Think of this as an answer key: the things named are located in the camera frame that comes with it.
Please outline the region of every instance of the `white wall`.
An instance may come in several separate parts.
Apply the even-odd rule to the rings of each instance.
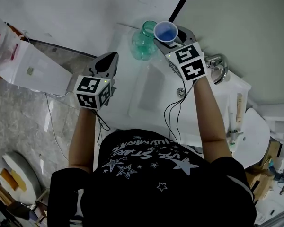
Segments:
[[[30,38],[99,56],[114,26],[168,20],[180,0],[0,0],[0,18]]]
[[[225,54],[256,103],[284,103],[284,0],[188,0],[175,22]]]
[[[260,105],[257,112],[267,122],[270,136],[284,144],[284,104]]]

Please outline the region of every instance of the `faucet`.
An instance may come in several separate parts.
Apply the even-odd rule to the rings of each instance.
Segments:
[[[216,54],[213,56],[205,56],[204,59],[207,68],[211,68],[213,70],[219,70],[220,66],[223,67],[221,75],[213,81],[216,85],[218,85],[226,78],[228,73],[228,65],[226,57],[222,54]]]

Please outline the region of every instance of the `wire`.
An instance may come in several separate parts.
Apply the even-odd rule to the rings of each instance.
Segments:
[[[198,81],[198,80],[193,81],[193,84],[192,84],[191,88],[189,89],[188,92],[186,92],[186,86],[185,86],[184,81],[182,80],[182,82],[183,82],[183,87],[184,87],[184,92],[185,92],[184,97],[183,97],[182,99],[180,99],[179,101],[174,102],[174,103],[168,105],[168,106],[166,107],[165,111],[164,111],[165,124],[167,125],[167,127],[168,127],[168,129],[169,129],[169,138],[170,138],[170,134],[172,134],[172,135],[175,137],[177,143],[179,143],[179,144],[181,144],[181,133],[180,133],[179,128],[178,128],[178,122],[179,122],[179,116],[180,116],[180,112],[181,112],[181,104],[184,102],[184,100],[186,99],[186,97],[187,97],[187,95],[189,94],[189,92],[191,91],[191,89],[196,85],[197,81]],[[180,139],[179,139],[179,142],[178,142],[178,140],[177,140],[175,134],[174,134],[173,131],[171,130],[171,121],[170,121],[171,110],[169,111],[169,125],[167,124],[166,117],[165,117],[165,112],[166,112],[167,109],[168,109],[170,106],[172,106],[172,105],[174,105],[174,106],[171,108],[171,110],[172,110],[175,106],[179,105],[179,113],[178,113],[178,116],[177,116],[177,130],[178,130],[179,138],[180,138]]]
[[[177,102],[175,102],[175,103],[172,103],[172,104],[168,105],[168,106],[166,107],[165,111],[164,111],[164,120],[165,120],[165,124],[166,124],[166,125],[167,125],[167,127],[169,128],[169,138],[170,138],[170,133],[172,133],[172,135],[175,137],[175,139],[176,139],[177,143],[178,143],[178,140],[177,140],[177,138],[176,138],[175,134],[172,132],[172,130],[170,129],[169,125],[167,124],[166,117],[165,117],[165,112],[167,111],[167,109],[168,109],[170,106],[172,106],[172,105],[174,105],[174,104],[176,104],[176,103],[180,102],[181,100],[179,100],[179,101],[177,101]]]
[[[177,117],[177,130],[178,130],[178,133],[179,133],[179,136],[180,136],[180,140],[179,140],[179,144],[181,145],[181,133],[179,131],[179,128],[178,128],[178,122],[179,122],[179,116],[180,116],[180,112],[181,112],[181,104],[184,102],[185,98],[187,97],[187,94],[186,94],[186,87],[185,87],[185,83],[183,82],[183,86],[184,86],[184,92],[185,92],[185,95],[184,95],[184,98],[183,100],[181,101],[180,103],[180,109],[179,109],[179,113],[178,113],[178,117]]]
[[[99,144],[100,136],[101,136],[101,139],[103,140],[101,130],[104,129],[104,130],[106,130],[106,131],[109,131],[109,130],[111,130],[111,128],[105,123],[105,121],[101,118],[101,116],[100,116],[95,110],[92,110],[92,112],[93,112],[93,113],[95,114],[95,116],[98,118],[98,122],[99,122],[99,125],[100,125],[100,131],[99,131],[99,135],[98,135],[98,139],[97,139],[97,144],[98,144],[99,146],[101,146],[101,145]],[[105,124],[105,126],[106,126],[108,129],[106,129],[106,128],[103,127],[103,123],[101,123],[101,120],[102,120],[102,122]]]
[[[52,125],[52,129],[53,129],[53,121],[52,121],[52,113],[51,113],[51,110],[49,108],[49,104],[48,104],[48,98],[47,98],[47,95],[46,93],[44,93],[45,97],[46,97],[46,102],[47,102],[47,108],[48,108],[48,112],[49,112],[49,115],[50,115],[50,119],[51,119],[51,125]],[[68,159],[65,157],[65,155],[63,154],[63,151],[61,150],[61,147],[59,146],[58,144],[58,141],[57,141],[57,138],[56,138],[56,134],[55,134],[55,131],[53,130],[53,137],[55,138],[55,141],[57,143],[57,146],[59,147],[59,150],[61,151],[62,155],[64,156],[64,158],[68,161]]]
[[[48,93],[49,95],[53,95],[53,96],[55,96],[55,97],[65,97],[66,95],[68,95],[69,93],[72,93],[73,91],[70,91],[70,92],[68,92],[67,94],[65,94],[65,95],[63,95],[63,96],[57,96],[57,95],[55,95],[55,94],[51,94],[51,93]]]
[[[103,123],[106,125],[106,127],[108,128],[108,130],[105,129],[105,128],[103,128],[104,130],[106,130],[106,131],[111,130],[111,128],[105,123],[105,121],[100,117],[100,115],[99,115],[95,110],[92,110],[92,112],[93,112],[100,120],[102,120],[102,122],[103,122]]]

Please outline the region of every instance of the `glass jar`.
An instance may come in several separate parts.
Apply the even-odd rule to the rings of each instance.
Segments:
[[[140,61],[148,61],[158,50],[154,44],[155,37],[153,30],[156,26],[154,21],[146,21],[141,30],[137,30],[132,37],[131,53],[133,57]]]

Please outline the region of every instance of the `tiled floor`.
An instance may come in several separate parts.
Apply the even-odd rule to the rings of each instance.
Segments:
[[[68,91],[93,58],[37,43],[35,45],[73,73]],[[53,127],[65,156],[79,115],[73,93],[57,98],[48,95]],[[49,187],[54,171],[67,167],[53,136],[45,94],[8,84],[0,79],[0,157],[8,150],[22,154],[36,172],[43,187]],[[42,173],[40,159],[44,161]]]

